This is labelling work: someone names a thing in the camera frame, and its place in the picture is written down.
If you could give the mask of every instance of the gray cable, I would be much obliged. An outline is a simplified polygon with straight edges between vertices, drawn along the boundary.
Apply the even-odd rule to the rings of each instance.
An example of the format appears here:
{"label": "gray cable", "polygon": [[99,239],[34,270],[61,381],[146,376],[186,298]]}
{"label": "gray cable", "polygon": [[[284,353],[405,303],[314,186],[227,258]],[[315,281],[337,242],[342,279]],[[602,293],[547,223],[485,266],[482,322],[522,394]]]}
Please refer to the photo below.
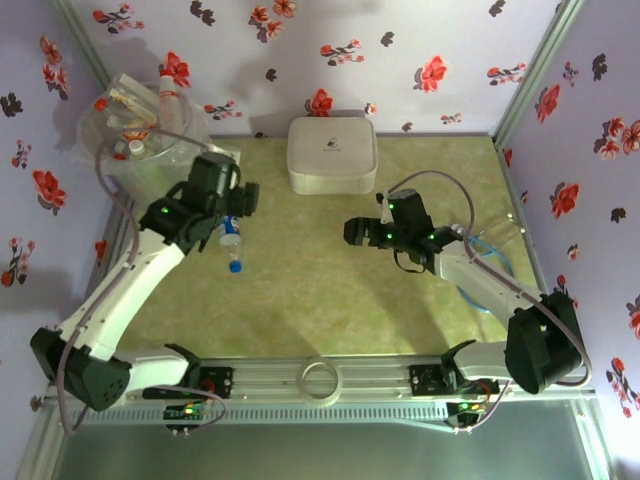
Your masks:
{"label": "gray cable", "polygon": [[549,310],[547,307],[542,305],[537,299],[533,298],[527,292],[524,292],[524,291],[520,290],[520,288],[515,283],[513,283],[512,281],[510,281],[507,278],[503,278],[502,275],[500,275],[499,273],[493,271],[493,269],[491,269],[491,267],[485,265],[483,262],[481,262],[479,260],[479,257],[476,255],[476,252],[471,247],[470,238],[469,238],[470,235],[471,235],[471,230],[473,229],[473,226],[474,226],[474,223],[475,223],[475,218],[476,218],[476,212],[475,212],[475,208],[473,206],[473,200],[471,199],[471,195],[469,194],[469,191],[465,188],[465,186],[457,178],[455,178],[452,175],[449,175],[448,173],[440,172],[438,170],[423,170],[421,172],[414,173],[413,175],[409,175],[407,178],[402,180],[400,183],[398,183],[398,184],[394,185],[393,187],[391,187],[389,189],[389,193],[391,193],[394,190],[398,189],[399,187],[401,187],[402,185],[404,185],[408,181],[414,179],[415,177],[417,177],[419,175],[423,175],[423,174],[429,174],[429,173],[440,175],[440,176],[445,177],[448,180],[452,181],[453,183],[455,183],[458,186],[458,188],[462,191],[462,193],[464,194],[465,198],[467,199],[467,203],[469,204],[469,226],[467,227],[466,231],[464,232],[464,237],[463,238],[464,238],[464,248],[465,248],[465,250],[467,252],[467,255],[469,256],[469,259],[472,262],[474,262],[476,265],[478,265],[480,268],[482,268],[484,271],[489,273],[492,277],[496,278],[499,282],[501,282],[502,284],[507,286],[512,292],[517,293],[518,295],[520,295],[521,297],[523,297],[527,301],[531,302],[538,310],[540,310],[542,313],[544,313],[544,315],[549,320],[551,320],[551,322],[556,327],[558,327],[558,329],[569,339],[569,341],[573,344],[573,346],[576,348],[576,350],[578,351],[578,353],[582,357],[582,363],[584,364],[585,369],[586,369],[584,377],[581,380],[579,380],[578,382],[563,382],[563,381],[559,381],[559,382],[556,382],[556,384],[562,385],[562,386],[565,386],[565,387],[582,387],[582,386],[588,384],[591,381],[593,367],[592,367],[592,364],[591,364],[591,359],[589,358],[589,354],[587,353],[584,345],[578,339],[578,337],[576,335],[574,335],[574,333],[571,330],[569,330],[567,328],[567,326],[564,325],[560,321],[560,319],[553,314],[553,312],[551,312],[551,310]]}
{"label": "gray cable", "polygon": [[[127,133],[127,132],[159,133],[160,135],[166,135],[169,137],[173,137],[177,140],[182,140],[185,142],[192,143],[194,145],[199,146],[202,149],[208,148],[207,145],[202,142],[199,142],[189,137],[185,137],[184,135],[170,132],[168,130],[162,130],[160,128],[125,128],[120,131],[114,131],[113,136],[119,137],[123,133]],[[67,408],[67,401],[66,401],[66,396],[64,391],[65,368],[67,366],[67,361],[69,360],[69,355],[71,354],[71,350],[75,346],[78,340],[78,337],[82,332],[82,329],[87,325],[87,323],[89,323],[89,320],[91,320],[91,316],[93,315],[93,313],[102,304],[102,302],[111,294],[111,292],[116,288],[116,286],[122,281],[122,278],[127,273],[127,267],[135,263],[135,259],[136,259],[136,256],[138,255],[138,249],[140,246],[140,230],[138,229],[138,223],[136,222],[136,219],[133,216],[133,213],[131,213],[129,209],[114,196],[113,192],[104,181],[104,176],[102,174],[102,162],[101,162],[100,156],[102,152],[106,149],[106,146],[107,146],[107,139],[103,140],[102,143],[100,143],[95,153],[95,171],[96,171],[96,176],[98,177],[98,183],[100,184],[100,187],[102,187],[102,189],[107,193],[109,198],[111,198],[113,203],[115,203],[116,206],[120,210],[122,210],[122,213],[126,217],[129,224],[133,226],[133,230],[132,230],[133,238],[131,242],[131,250],[129,251],[125,268],[123,268],[118,272],[118,274],[114,277],[111,283],[107,285],[107,287],[102,291],[102,293],[98,295],[98,298],[96,298],[96,300],[89,306],[89,308],[87,308],[86,312],[84,313],[84,315],[82,316],[78,324],[76,325],[75,330],[69,337],[69,340],[67,341],[64,347],[64,350],[62,350],[62,355],[60,355],[60,362],[58,363],[58,369],[56,372],[56,391],[58,394],[58,406],[60,408],[60,422],[62,423],[62,428],[64,429],[65,433],[69,436],[72,436],[75,434],[76,430],[78,429],[78,427],[80,426],[80,424],[82,423],[82,421],[84,420],[85,416],[89,411],[89,406],[85,406],[75,426],[73,427],[71,426],[71,422],[69,419],[69,411]],[[208,392],[201,392],[200,390],[190,390],[190,391],[191,393],[198,393],[202,395],[206,395],[208,393]]]}

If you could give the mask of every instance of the white ring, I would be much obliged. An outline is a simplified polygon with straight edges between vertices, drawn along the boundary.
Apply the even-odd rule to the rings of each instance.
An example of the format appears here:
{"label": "white ring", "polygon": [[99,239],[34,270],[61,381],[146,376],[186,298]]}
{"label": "white ring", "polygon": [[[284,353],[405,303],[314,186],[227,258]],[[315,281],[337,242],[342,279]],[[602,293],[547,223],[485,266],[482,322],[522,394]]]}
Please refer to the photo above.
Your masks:
{"label": "white ring", "polygon": [[[305,383],[307,375],[315,367],[323,367],[334,378],[336,387],[329,395],[320,397],[307,390]],[[342,394],[342,382],[342,372],[338,370],[330,360],[322,357],[312,358],[308,363],[303,365],[302,368],[300,368],[296,379],[296,385],[298,386],[300,397],[302,397],[302,400],[304,400],[306,404],[311,405],[312,407],[329,407],[336,403]]]}

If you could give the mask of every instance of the transparent plastic container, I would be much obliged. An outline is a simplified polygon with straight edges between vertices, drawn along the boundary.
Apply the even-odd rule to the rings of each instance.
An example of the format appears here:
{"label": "transparent plastic container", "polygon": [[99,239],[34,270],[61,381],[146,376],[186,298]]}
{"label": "transparent plastic container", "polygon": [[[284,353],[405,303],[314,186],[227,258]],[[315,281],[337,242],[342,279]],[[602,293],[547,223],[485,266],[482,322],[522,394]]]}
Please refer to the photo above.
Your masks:
{"label": "transparent plastic container", "polygon": [[[124,97],[125,102],[115,97]],[[208,122],[204,109],[183,95],[178,94],[183,114],[182,135],[203,143],[210,143]],[[136,118],[137,123],[151,126],[149,123],[159,116],[159,97],[157,86],[144,87],[125,74],[116,75],[107,90],[97,100],[109,102],[109,116],[121,115],[126,119],[124,127]],[[163,148],[161,135],[149,133],[143,141],[146,154],[143,158],[122,155],[118,144],[131,141],[123,139],[107,124],[108,116],[98,111],[94,105],[89,106],[78,121],[78,138],[81,150],[81,163],[90,168],[95,166],[95,152],[100,143],[107,139],[107,148],[101,155],[102,171],[113,178],[133,199],[136,214],[143,214],[147,207],[163,197],[176,183],[187,179],[195,157],[200,148],[188,142],[175,140]]]}

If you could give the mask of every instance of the white box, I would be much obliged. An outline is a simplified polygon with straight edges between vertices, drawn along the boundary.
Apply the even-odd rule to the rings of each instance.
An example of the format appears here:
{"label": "white box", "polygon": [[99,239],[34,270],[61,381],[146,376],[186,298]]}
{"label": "white box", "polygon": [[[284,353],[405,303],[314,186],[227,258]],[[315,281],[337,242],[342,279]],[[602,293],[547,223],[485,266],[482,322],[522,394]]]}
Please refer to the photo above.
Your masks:
{"label": "white box", "polygon": [[378,144],[362,117],[300,117],[291,122],[287,167],[301,195],[357,195],[373,190]]}

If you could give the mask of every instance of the water bottle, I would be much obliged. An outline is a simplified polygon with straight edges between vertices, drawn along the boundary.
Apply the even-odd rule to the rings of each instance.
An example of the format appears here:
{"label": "water bottle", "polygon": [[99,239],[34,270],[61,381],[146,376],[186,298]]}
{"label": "water bottle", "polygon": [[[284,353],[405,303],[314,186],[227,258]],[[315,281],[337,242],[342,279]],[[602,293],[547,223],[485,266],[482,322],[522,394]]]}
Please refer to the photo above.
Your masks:
{"label": "water bottle", "polygon": [[226,216],[218,226],[220,246],[229,254],[229,271],[240,273],[242,262],[240,261],[240,249],[242,237],[240,236],[240,222],[238,217]]}

